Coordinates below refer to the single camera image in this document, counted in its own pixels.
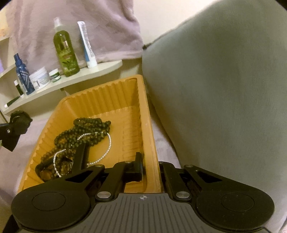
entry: white shelf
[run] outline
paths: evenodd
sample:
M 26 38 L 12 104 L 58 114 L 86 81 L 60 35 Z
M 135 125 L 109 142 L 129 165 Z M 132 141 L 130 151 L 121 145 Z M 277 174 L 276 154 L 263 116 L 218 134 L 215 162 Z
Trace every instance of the white shelf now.
M 3 114 L 8 114 L 14 109 L 26 104 L 36 98 L 39 98 L 45 94 L 48 94 L 52 91 L 73 85 L 75 83 L 79 83 L 88 79 L 96 78 L 108 74 L 123 65 L 122 60 L 118 61 L 109 61 L 99 63 L 96 67 L 88 69 L 87 67 L 82 68 L 77 74 L 72 75 L 70 77 L 66 77 L 64 75 L 61 76 L 61 79 L 57 82 L 50 82 L 46 87 L 42 88 L 39 91 L 34 91 L 30 95 L 26 95 L 24 98 L 19 98 L 13 104 L 11 104 L 6 110 L 2 111 Z
M 6 40 L 8 38 L 9 38 L 9 36 L 0 36 L 0 41 Z
M 9 66 L 6 70 L 4 70 L 2 73 L 0 73 L 0 78 L 3 77 L 5 74 L 7 74 L 10 70 L 12 70 L 15 66 L 15 64 Z

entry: white and blue tube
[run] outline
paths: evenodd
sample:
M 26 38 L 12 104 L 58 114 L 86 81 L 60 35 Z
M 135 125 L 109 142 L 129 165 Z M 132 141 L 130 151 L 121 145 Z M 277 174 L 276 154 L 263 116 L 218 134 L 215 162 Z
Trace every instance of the white and blue tube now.
M 78 25 L 80 28 L 82 42 L 84 45 L 85 60 L 87 62 L 88 68 L 91 69 L 91 68 L 98 65 L 98 63 L 96 61 L 96 56 L 93 53 L 90 42 L 89 42 L 85 22 L 84 21 L 78 21 Z

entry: gray upholstered headboard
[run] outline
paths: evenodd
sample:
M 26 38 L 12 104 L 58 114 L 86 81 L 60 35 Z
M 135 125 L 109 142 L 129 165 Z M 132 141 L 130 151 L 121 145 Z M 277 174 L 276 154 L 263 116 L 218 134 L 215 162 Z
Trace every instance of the gray upholstered headboard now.
M 267 192 L 287 216 L 287 11 L 223 0 L 150 45 L 143 75 L 181 165 Z

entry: jar lid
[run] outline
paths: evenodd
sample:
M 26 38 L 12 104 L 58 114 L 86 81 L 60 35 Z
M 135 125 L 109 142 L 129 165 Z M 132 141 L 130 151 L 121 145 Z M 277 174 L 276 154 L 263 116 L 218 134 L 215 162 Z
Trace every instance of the jar lid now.
M 34 79 L 35 77 L 39 76 L 42 73 L 47 73 L 47 70 L 45 67 L 42 67 L 41 69 L 37 70 L 36 72 L 34 72 L 33 74 L 31 74 L 29 76 L 30 79 Z
M 52 76 L 52 75 L 54 75 L 54 74 L 56 74 L 56 73 L 59 73 L 59 70 L 58 70 L 58 69 L 52 70 L 51 72 L 49 72 L 49 75 Z

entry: orange tray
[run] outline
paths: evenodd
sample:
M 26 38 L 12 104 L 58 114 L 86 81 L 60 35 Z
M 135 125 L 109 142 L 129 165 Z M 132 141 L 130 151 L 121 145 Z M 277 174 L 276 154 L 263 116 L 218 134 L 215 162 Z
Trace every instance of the orange tray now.
M 54 147 L 54 139 L 73 127 L 79 117 L 111 121 L 112 147 L 99 164 L 113 167 L 120 161 L 134 160 L 143 154 L 144 176 L 141 182 L 130 182 L 126 193 L 160 193 L 163 191 L 144 81 L 141 75 L 105 83 L 65 97 L 45 125 L 22 177 L 18 192 L 43 183 L 35 167 L 41 157 Z M 107 150 L 105 138 L 90 148 L 89 161 L 99 159 Z

